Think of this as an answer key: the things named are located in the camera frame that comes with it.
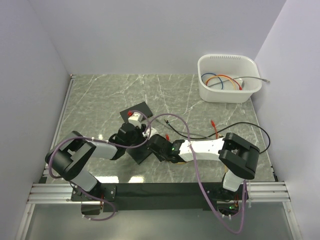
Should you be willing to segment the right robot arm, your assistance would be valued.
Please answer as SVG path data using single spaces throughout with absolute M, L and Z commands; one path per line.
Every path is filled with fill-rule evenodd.
M 223 163 L 227 172 L 220 187 L 220 195 L 226 200 L 237 195 L 244 180 L 255 178 L 260 155 L 257 146 L 232 132 L 215 140 L 174 142 L 155 134 L 146 146 L 161 162 L 177 164 L 200 160 Z

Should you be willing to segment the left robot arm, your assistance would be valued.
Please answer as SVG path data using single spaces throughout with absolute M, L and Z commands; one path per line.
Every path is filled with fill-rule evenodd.
M 145 124 L 140 127 L 124 123 L 109 140 L 85 137 L 72 131 L 64 140 L 52 148 L 45 156 L 49 175 L 63 178 L 80 187 L 82 194 L 89 201 L 102 197 L 101 183 L 84 167 L 91 157 L 115 161 L 126 150 L 143 146 L 150 138 L 151 129 Z

